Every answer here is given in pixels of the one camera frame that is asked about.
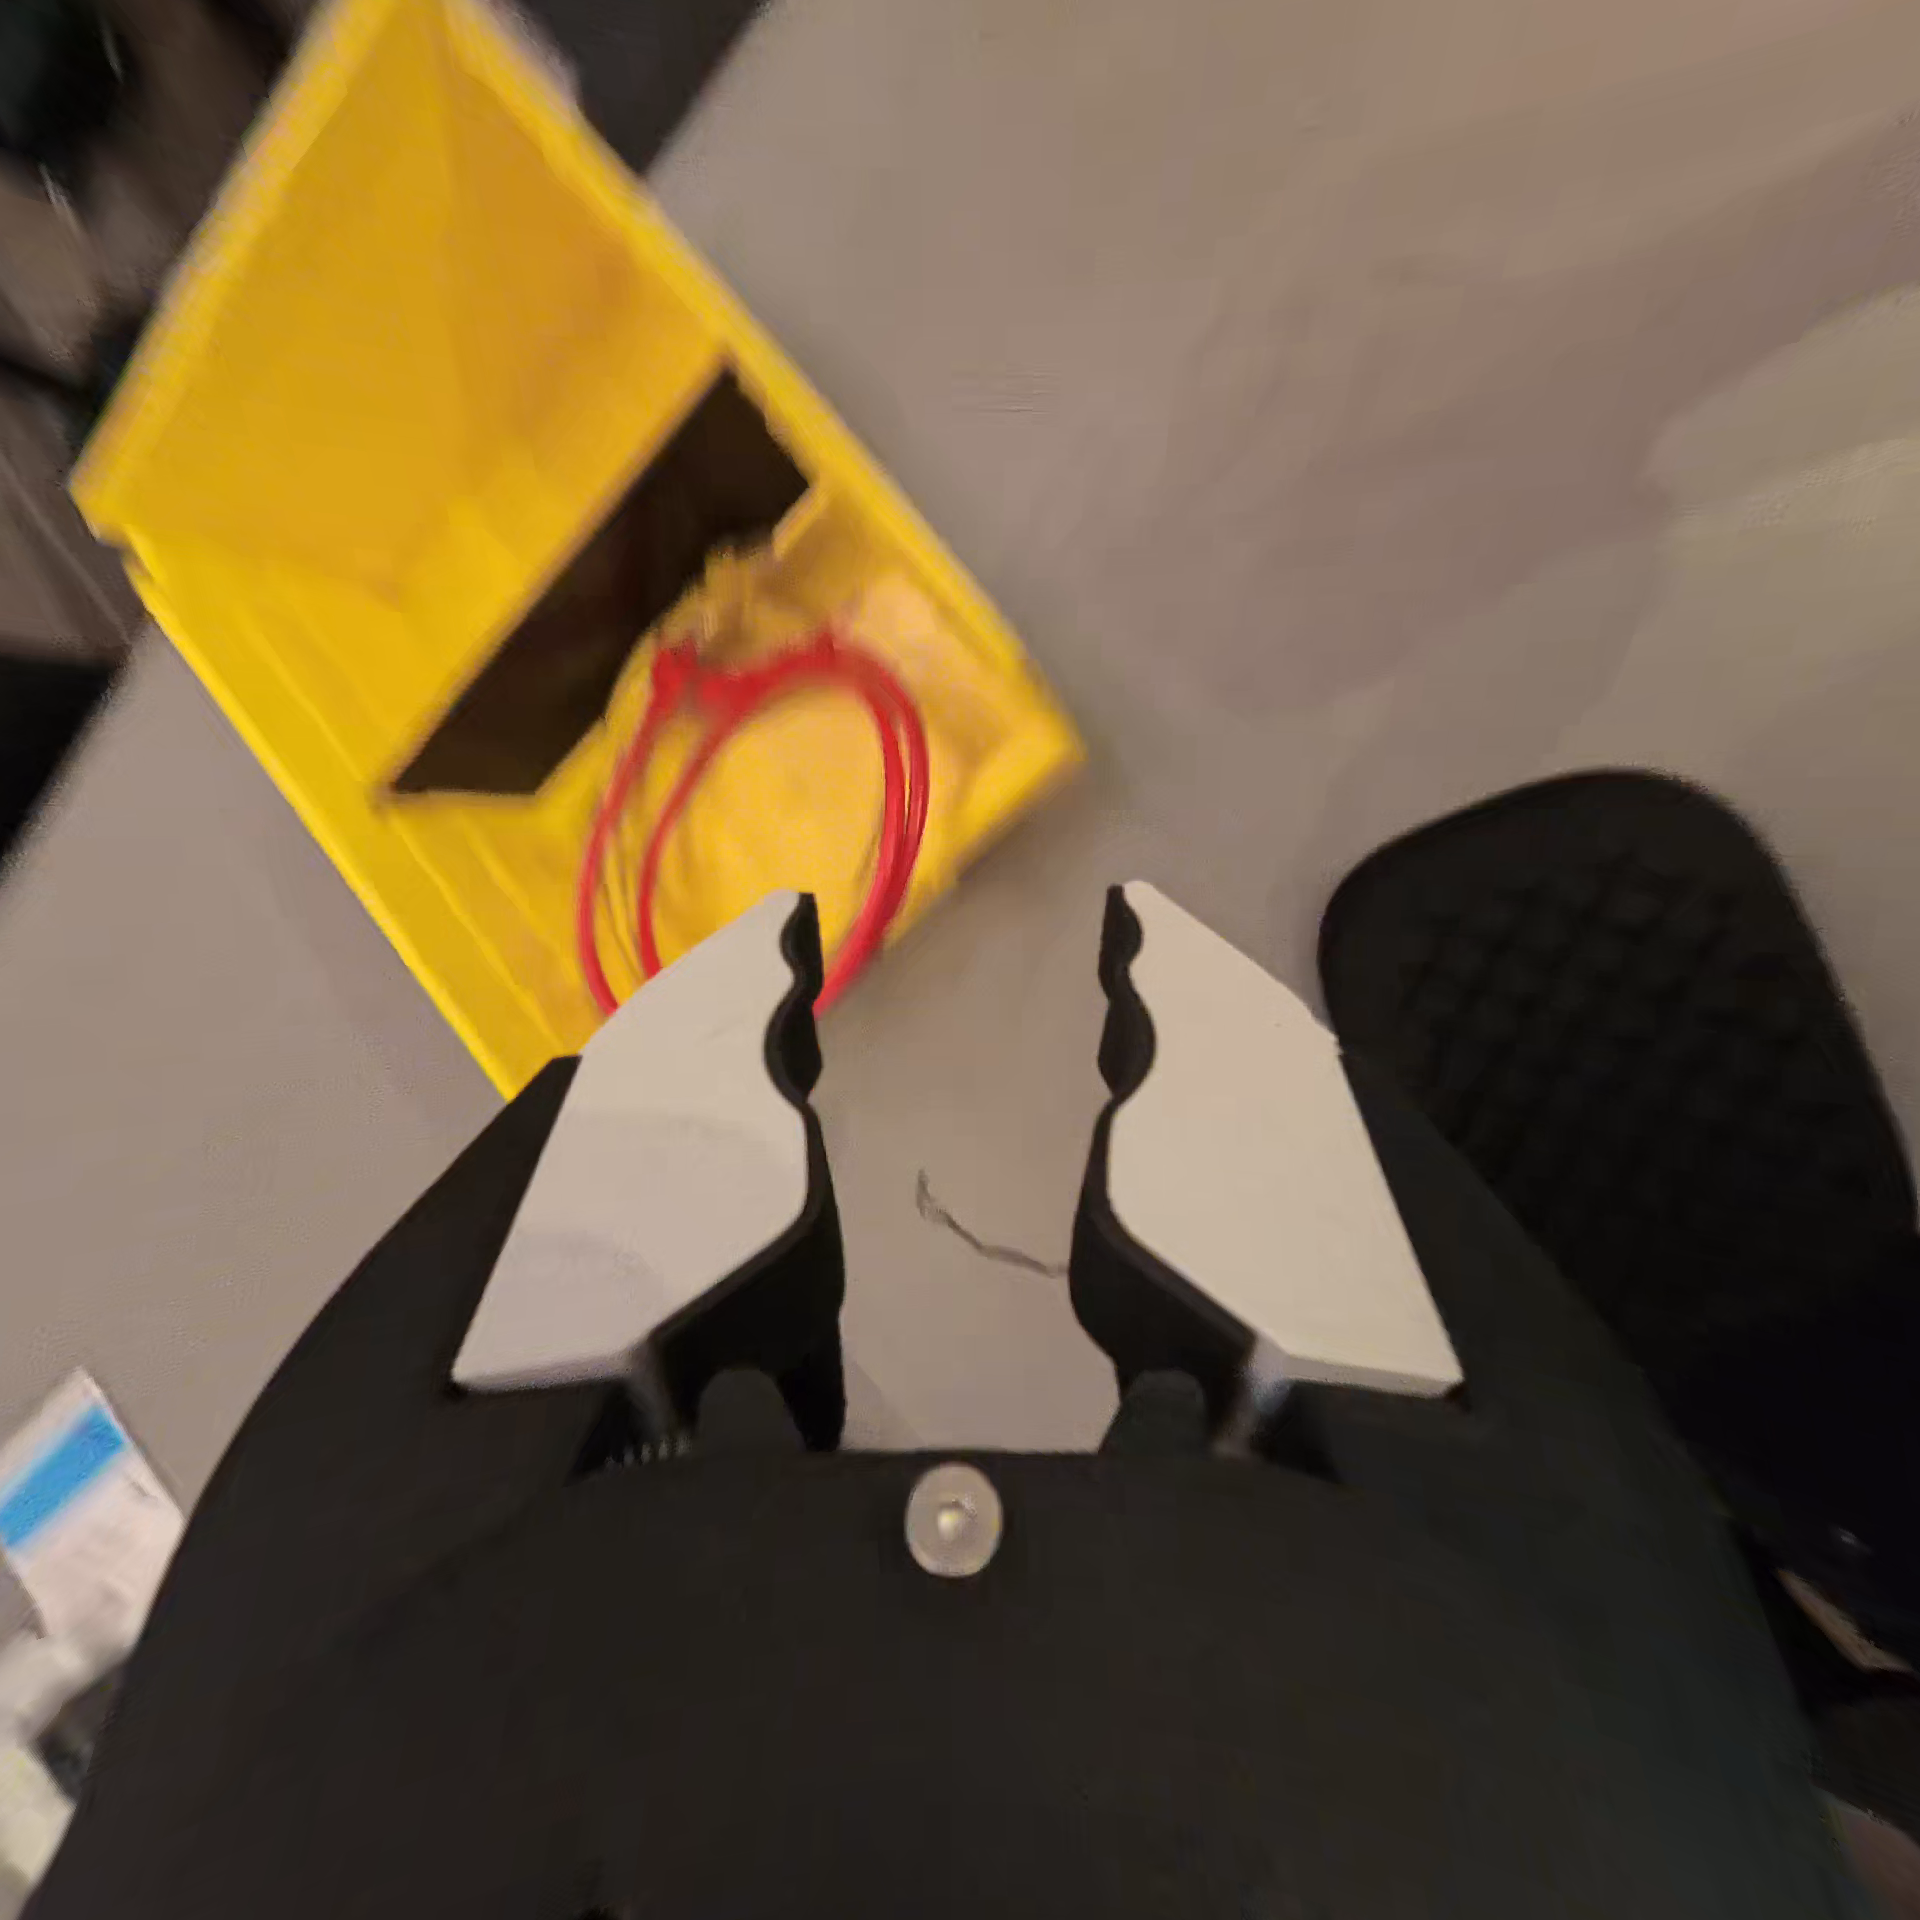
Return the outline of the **black quilted wrist rest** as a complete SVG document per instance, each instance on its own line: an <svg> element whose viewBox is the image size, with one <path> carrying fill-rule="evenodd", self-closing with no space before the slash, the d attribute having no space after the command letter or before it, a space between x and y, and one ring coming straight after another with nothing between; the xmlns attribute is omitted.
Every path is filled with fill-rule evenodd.
<svg viewBox="0 0 1920 1920"><path fill-rule="evenodd" d="M1914 1173L1763 838L1647 771L1511 789L1337 887L1319 984L1655 1389L1814 1725L1914 1748Z"/></svg>

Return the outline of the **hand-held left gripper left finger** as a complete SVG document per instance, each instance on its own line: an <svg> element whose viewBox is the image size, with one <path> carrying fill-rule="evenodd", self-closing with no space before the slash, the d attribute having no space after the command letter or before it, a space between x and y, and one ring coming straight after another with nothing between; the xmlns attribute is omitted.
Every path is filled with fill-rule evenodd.
<svg viewBox="0 0 1920 1920"><path fill-rule="evenodd" d="M581 1051L451 1378L615 1384L652 1444L718 1376L779 1392L807 1452L847 1426L847 1255L812 1091L822 939L779 888L636 991Z"/></svg>

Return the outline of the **yellow plastic bin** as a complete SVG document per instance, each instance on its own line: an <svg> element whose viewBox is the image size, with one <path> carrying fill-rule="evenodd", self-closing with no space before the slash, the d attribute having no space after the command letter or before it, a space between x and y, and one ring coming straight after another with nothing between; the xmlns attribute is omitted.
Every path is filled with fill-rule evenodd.
<svg viewBox="0 0 1920 1920"><path fill-rule="evenodd" d="M395 773L731 371L807 489L546 785ZM761 893L843 984L1083 742L898 484L506 5L325 5L72 479L89 528L506 1094Z"/></svg>

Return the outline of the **black twist tie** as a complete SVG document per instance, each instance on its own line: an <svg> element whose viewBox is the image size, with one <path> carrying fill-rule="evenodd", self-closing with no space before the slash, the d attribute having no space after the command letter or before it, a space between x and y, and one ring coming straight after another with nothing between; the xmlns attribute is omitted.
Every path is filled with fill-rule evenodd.
<svg viewBox="0 0 1920 1920"><path fill-rule="evenodd" d="M916 1219L934 1233L947 1236L960 1247L967 1247L977 1262L988 1262L994 1266L1005 1266L1019 1273L1029 1273L1033 1280L1045 1281L1065 1281L1067 1280L1067 1263L1065 1262L1045 1262L1037 1253L1029 1253L1019 1246L990 1241L972 1227L967 1227L947 1207L938 1199L938 1193L930 1185L930 1176L924 1168L916 1171L916 1185L915 1185L915 1207Z"/></svg>

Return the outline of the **white paper slip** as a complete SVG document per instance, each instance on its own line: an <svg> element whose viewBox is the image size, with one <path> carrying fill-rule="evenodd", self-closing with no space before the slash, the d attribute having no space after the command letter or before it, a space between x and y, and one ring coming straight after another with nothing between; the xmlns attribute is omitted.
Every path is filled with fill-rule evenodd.
<svg viewBox="0 0 1920 1920"><path fill-rule="evenodd" d="M85 1370L2 1448L4 1570L56 1645L122 1658L182 1535L179 1503Z"/></svg>

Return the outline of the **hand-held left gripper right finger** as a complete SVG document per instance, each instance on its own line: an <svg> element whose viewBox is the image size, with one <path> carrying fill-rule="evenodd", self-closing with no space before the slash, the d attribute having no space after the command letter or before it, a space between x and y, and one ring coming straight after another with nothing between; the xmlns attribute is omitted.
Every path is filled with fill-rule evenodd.
<svg viewBox="0 0 1920 1920"><path fill-rule="evenodd" d="M1067 1299L1108 1358L1108 1447L1256 1454L1306 1389L1463 1387L1338 1045L1151 884L1108 888L1104 1088Z"/></svg>

